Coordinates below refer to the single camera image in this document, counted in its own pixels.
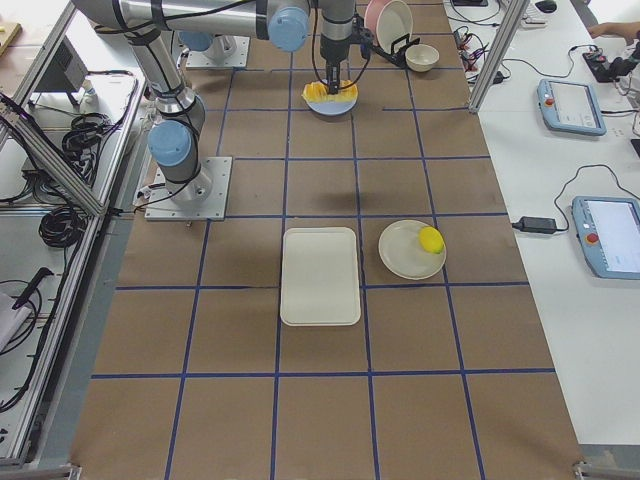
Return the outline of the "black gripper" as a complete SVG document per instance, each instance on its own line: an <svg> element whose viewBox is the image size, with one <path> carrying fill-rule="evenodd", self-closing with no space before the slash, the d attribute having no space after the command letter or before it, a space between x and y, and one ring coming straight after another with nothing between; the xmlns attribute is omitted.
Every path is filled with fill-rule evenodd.
<svg viewBox="0 0 640 480"><path fill-rule="evenodd" d="M347 42L321 42L320 55L326 62L326 82L329 95L340 91L340 63L348 57Z"/></svg>

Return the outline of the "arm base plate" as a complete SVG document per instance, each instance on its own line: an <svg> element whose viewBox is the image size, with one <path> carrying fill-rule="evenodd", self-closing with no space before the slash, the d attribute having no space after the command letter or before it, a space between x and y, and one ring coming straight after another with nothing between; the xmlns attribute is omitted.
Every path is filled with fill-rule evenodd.
<svg viewBox="0 0 640 480"><path fill-rule="evenodd" d="M189 53L191 70L242 69L246 67L250 38L181 31L179 37Z"/></svg>
<svg viewBox="0 0 640 480"><path fill-rule="evenodd" d="M162 186L151 191L144 217L149 221L199 221L225 219L232 157L206 157L200 161L199 175L186 186L165 180L156 168L155 183Z"/></svg>

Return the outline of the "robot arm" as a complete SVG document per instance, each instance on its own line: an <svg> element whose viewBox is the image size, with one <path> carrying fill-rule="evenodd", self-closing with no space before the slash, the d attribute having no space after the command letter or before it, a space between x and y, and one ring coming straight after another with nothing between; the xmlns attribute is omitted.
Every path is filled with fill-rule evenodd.
<svg viewBox="0 0 640 480"><path fill-rule="evenodd" d="M223 63L237 51L235 37L231 35L179 31L178 36L190 53L195 53L214 63Z"/></svg>
<svg viewBox="0 0 640 480"><path fill-rule="evenodd" d="M199 155L206 119L201 98L189 87L161 38L163 32L194 34L215 42L244 36L295 52L308 36L309 18L322 20L320 55L331 97L341 89L340 68L356 43L353 1L77 1L97 34L124 38L149 84L160 116L148 149L162 172L167 198L155 207L204 213L215 193L213 176Z"/></svg>

